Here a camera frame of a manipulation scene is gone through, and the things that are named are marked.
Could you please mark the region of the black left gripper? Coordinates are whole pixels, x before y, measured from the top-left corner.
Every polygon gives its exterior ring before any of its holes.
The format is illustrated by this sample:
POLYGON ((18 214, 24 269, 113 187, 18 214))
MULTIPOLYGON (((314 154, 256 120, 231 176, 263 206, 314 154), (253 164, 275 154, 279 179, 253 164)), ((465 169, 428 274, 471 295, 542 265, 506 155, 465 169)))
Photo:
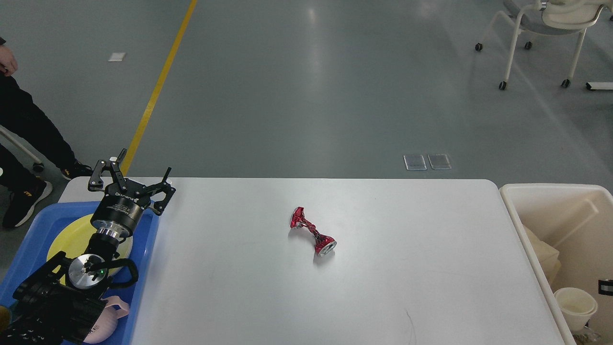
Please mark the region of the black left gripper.
POLYGON ((125 181, 120 170, 127 149, 122 149, 118 157, 99 160, 93 168, 89 179, 90 192, 103 192, 104 197, 91 217, 91 224, 95 229, 108 229, 118 233, 120 237, 133 236, 145 209, 150 209, 156 215, 161 215, 176 189, 168 178, 171 167, 168 167, 160 183, 144 185, 138 181, 125 181), (113 184, 103 188, 102 173, 108 172, 113 184), (152 201, 152 197, 163 194, 163 199, 152 201))

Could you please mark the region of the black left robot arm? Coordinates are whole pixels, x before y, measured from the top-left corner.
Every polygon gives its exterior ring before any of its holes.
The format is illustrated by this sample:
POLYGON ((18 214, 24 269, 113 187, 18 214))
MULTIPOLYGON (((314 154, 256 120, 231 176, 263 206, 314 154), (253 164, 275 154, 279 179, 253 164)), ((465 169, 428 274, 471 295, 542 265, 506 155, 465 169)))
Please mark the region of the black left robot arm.
POLYGON ((146 210, 164 212, 175 188, 168 180, 171 168, 153 185, 125 178, 120 164, 126 153, 99 160, 93 170, 88 190, 104 195, 83 253, 69 258, 57 252, 13 292, 17 316, 1 332, 3 345, 80 345, 108 304, 103 295, 138 282, 136 263, 120 258, 118 247, 133 236, 146 210))

